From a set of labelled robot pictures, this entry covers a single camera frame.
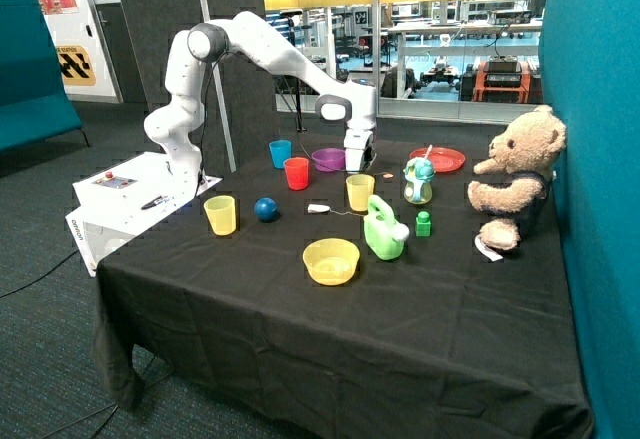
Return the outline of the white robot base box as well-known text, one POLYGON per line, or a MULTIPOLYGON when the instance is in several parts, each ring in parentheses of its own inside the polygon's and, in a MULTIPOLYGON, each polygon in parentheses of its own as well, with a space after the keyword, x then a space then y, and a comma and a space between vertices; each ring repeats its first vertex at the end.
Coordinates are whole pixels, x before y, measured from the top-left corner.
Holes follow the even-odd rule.
POLYGON ((73 184, 80 206, 66 216, 90 276, 98 263, 221 181, 179 186, 164 154, 144 152, 73 184))

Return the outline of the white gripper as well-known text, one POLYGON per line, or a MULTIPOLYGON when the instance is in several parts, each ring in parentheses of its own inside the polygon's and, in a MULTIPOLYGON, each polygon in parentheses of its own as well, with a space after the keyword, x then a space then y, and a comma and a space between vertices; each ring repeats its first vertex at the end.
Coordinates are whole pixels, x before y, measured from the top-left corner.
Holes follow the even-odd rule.
POLYGON ((345 169, 349 173, 367 170, 376 158, 372 131, 347 131, 344 138, 345 169))

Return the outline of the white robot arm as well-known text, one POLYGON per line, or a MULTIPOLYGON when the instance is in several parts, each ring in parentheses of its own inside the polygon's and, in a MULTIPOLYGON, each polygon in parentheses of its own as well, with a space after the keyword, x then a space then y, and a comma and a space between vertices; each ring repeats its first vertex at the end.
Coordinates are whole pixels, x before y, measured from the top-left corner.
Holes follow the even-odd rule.
POLYGON ((376 158, 376 90, 370 85, 331 77, 258 15, 244 11, 178 32, 171 44, 165 75, 166 105, 144 121, 146 135, 164 152, 161 168, 173 190, 193 193, 201 184, 202 152, 190 135, 205 123, 205 73, 220 74, 219 91, 234 85, 239 61, 267 80, 296 78, 318 93, 315 113, 345 125, 343 146, 349 173, 367 170, 376 158))

